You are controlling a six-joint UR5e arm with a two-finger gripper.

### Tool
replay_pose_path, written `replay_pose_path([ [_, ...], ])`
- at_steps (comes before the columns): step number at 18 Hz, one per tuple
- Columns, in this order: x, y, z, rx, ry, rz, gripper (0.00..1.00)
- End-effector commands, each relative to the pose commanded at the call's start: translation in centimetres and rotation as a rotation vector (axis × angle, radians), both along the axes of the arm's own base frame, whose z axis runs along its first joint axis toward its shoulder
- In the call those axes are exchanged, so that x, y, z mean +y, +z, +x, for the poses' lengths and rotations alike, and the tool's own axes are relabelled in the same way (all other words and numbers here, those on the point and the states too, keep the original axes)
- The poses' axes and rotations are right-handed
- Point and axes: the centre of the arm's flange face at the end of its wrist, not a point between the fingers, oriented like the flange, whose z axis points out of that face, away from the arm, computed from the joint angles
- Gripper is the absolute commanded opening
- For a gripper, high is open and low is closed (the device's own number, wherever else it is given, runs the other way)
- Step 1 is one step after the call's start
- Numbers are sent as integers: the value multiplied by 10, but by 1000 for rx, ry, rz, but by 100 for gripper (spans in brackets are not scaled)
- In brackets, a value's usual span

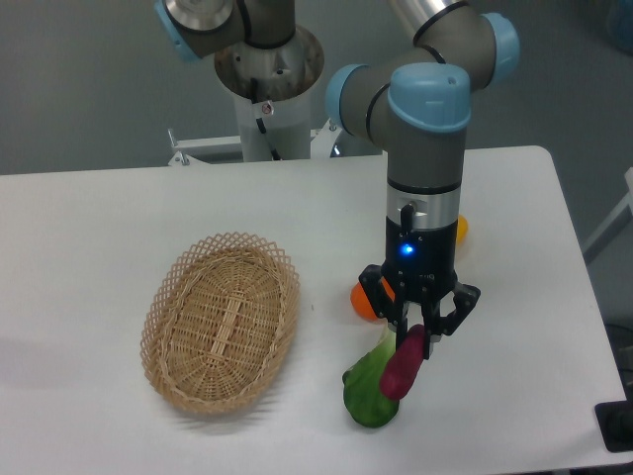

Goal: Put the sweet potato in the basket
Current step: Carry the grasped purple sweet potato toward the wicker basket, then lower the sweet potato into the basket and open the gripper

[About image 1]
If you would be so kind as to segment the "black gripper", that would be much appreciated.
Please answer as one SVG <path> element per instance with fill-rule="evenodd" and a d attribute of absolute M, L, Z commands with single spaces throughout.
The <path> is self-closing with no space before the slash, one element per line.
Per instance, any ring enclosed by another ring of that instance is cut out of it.
<path fill-rule="evenodd" d="M 455 221 L 436 230 L 412 230 L 402 237 L 401 226 L 387 218 L 383 275 L 376 264 L 368 265 L 359 275 L 372 311 L 379 319 L 387 320 L 396 341 L 404 341 L 407 335 L 407 299 L 421 303 L 424 359 L 430 358 L 438 338 L 452 335 L 461 326 L 481 297 L 479 288 L 456 283 L 457 229 Z M 453 294 L 454 309 L 441 316 L 440 301 L 449 292 Z"/>

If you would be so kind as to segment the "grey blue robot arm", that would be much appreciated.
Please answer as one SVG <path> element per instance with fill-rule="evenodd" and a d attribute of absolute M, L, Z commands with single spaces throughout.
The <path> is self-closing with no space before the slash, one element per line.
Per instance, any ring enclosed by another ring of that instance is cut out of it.
<path fill-rule="evenodd" d="M 158 1 L 156 14 L 185 59 L 212 57 L 237 105 L 247 161 L 305 158 L 305 97 L 323 71 L 319 42 L 291 1 Z M 512 23 L 466 1 L 395 1 L 411 49 L 380 65 L 348 65 L 330 79 L 333 123 L 388 156 L 386 257 L 360 283 L 397 335 L 398 356 L 429 356 L 477 304 L 454 270 L 466 129 L 474 91 L 516 68 Z"/>

